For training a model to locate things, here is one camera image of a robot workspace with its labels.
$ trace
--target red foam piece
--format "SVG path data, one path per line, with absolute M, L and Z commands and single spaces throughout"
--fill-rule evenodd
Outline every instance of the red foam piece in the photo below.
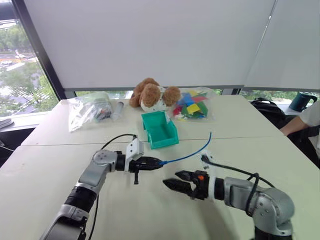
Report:
M 192 99 L 193 101 L 195 101 L 195 103 L 199 103 L 199 102 L 202 102 L 203 100 L 207 100 L 208 98 L 206 98 L 205 96 L 195 96 Z
M 181 113 L 182 110 L 182 106 L 177 106 L 174 110 L 173 110 L 173 115 L 179 115 Z

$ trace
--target person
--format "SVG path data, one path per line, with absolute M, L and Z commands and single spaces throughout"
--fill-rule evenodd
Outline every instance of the person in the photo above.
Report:
M 308 127 L 320 125 L 320 100 L 296 116 L 280 131 L 288 136 Z M 305 137 L 293 142 L 320 169 L 320 135 Z

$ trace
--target yellow foam piece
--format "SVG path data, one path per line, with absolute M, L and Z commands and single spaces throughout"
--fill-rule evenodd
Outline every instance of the yellow foam piece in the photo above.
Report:
M 194 96 L 198 95 L 198 93 L 196 91 L 194 91 L 194 90 L 190 90 L 189 93 L 190 93 L 191 97 L 194 97 Z
M 198 105 L 194 103 L 188 106 L 186 110 L 188 111 L 189 114 L 193 114 L 197 111 L 200 111 L 200 107 L 198 107 Z

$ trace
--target white sleeve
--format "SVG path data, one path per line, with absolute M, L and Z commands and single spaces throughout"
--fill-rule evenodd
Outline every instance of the white sleeve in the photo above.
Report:
M 320 125 L 320 100 L 300 113 L 300 119 L 310 127 Z

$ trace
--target white roller shade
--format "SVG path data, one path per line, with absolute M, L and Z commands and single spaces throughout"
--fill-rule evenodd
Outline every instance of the white roller shade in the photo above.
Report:
M 320 89 L 319 0 L 279 0 L 247 87 Z
M 66 89 L 243 85 L 274 0 L 25 0 Z

